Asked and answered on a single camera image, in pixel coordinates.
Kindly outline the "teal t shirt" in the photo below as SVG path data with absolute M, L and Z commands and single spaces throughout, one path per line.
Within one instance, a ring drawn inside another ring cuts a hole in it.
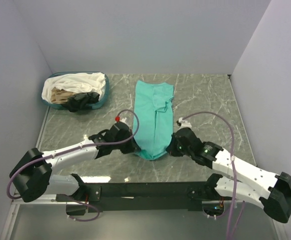
M 153 161 L 167 153 L 174 130 L 174 86 L 166 82 L 150 84 L 139 80 L 135 87 L 133 131 L 140 147 L 136 154 Z

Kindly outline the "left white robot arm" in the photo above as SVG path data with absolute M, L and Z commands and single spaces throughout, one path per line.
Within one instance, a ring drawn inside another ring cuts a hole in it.
M 74 201 L 89 199 L 89 186 L 78 174 L 63 176 L 58 172 L 87 160 L 110 155 L 114 150 L 122 154 L 141 150 L 132 130 L 122 121 L 68 147 L 44 152 L 37 148 L 28 150 L 10 172 L 10 182 L 25 203 L 35 201 L 44 194 L 65 195 Z

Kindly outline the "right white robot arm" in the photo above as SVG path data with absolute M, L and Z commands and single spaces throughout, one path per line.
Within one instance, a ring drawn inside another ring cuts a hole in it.
M 286 224 L 291 216 L 291 176 L 258 168 L 221 146 L 201 141 L 189 127 L 172 134 L 167 152 L 174 157 L 188 156 L 198 165 L 223 176 L 205 187 L 212 200 L 235 196 L 237 200 L 256 205 L 277 222 Z

